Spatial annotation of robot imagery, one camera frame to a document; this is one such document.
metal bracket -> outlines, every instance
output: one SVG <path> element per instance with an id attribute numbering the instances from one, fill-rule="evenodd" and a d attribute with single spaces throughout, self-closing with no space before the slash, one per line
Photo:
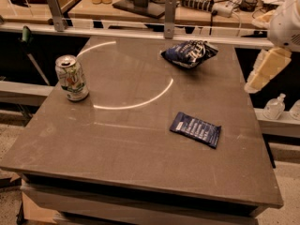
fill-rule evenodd
<path id="1" fill-rule="evenodd" d="M 172 39 L 174 35 L 176 0 L 166 0 L 164 37 Z"/>
<path id="2" fill-rule="evenodd" d="M 0 24 L 4 23 L 4 18 L 0 15 Z"/>
<path id="3" fill-rule="evenodd" d="M 64 20 L 64 16 L 59 6 L 58 0 L 47 0 L 47 3 L 52 14 L 55 30 L 57 32 L 63 32 L 68 27 L 68 25 L 66 20 Z"/>

black monitor base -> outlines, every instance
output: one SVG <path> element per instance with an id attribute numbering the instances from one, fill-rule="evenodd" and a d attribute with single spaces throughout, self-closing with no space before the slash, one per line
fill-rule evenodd
<path id="1" fill-rule="evenodd" d="M 133 5 L 132 1 L 129 0 L 121 0 L 112 4 L 114 8 L 122 9 L 125 11 L 130 11 L 136 14 L 140 14 L 143 16 L 159 19 L 165 14 L 164 5 L 148 3 L 148 7 L 136 7 Z"/>

concrete floor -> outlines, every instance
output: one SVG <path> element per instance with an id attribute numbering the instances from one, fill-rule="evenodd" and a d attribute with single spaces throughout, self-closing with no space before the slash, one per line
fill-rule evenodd
<path id="1" fill-rule="evenodd" d="M 0 160 L 24 129 L 26 121 L 19 112 L 0 108 Z M 300 224 L 300 143 L 270 142 L 277 167 L 274 169 L 284 200 L 281 209 L 267 209 L 257 216 L 259 225 Z M 0 178 L 10 177 L 0 170 Z M 22 195 L 18 187 L 0 189 L 0 225 L 16 224 Z M 44 223 L 27 221 L 27 225 Z"/>

table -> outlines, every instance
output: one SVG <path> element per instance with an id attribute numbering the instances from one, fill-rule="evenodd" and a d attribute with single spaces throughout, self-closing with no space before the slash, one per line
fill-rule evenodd
<path id="1" fill-rule="evenodd" d="M 233 45 L 185 70 L 160 56 L 177 43 L 92 37 L 78 56 L 90 95 L 70 102 L 56 85 L 0 167 L 41 206 L 93 218 L 281 207 Z M 222 126 L 216 150 L 169 131 L 179 111 Z"/>
<path id="2" fill-rule="evenodd" d="M 238 11 L 237 13 L 240 16 L 243 28 L 254 28 L 254 26 L 251 24 L 253 20 L 252 12 Z M 95 5 L 91 2 L 91 0 L 82 0 L 67 14 L 74 22 L 76 22 L 76 19 L 92 19 L 135 23 L 164 23 L 164 16 L 160 19 L 148 18 L 142 15 L 113 8 L 112 4 Z M 176 9 L 175 24 L 210 26 L 210 21 L 211 14 L 209 12 L 203 12 L 186 7 L 178 7 Z M 239 19 L 234 15 L 232 15 L 231 18 L 215 16 L 213 25 L 238 28 Z"/>

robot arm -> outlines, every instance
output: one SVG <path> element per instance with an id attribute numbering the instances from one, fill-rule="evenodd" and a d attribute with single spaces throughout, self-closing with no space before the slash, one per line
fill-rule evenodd
<path id="1" fill-rule="evenodd" d="M 286 0 L 276 9 L 269 24 L 268 39 L 275 47 L 258 55 L 245 85 L 248 93 L 261 91 L 289 65 L 292 52 L 300 52 L 300 0 Z"/>

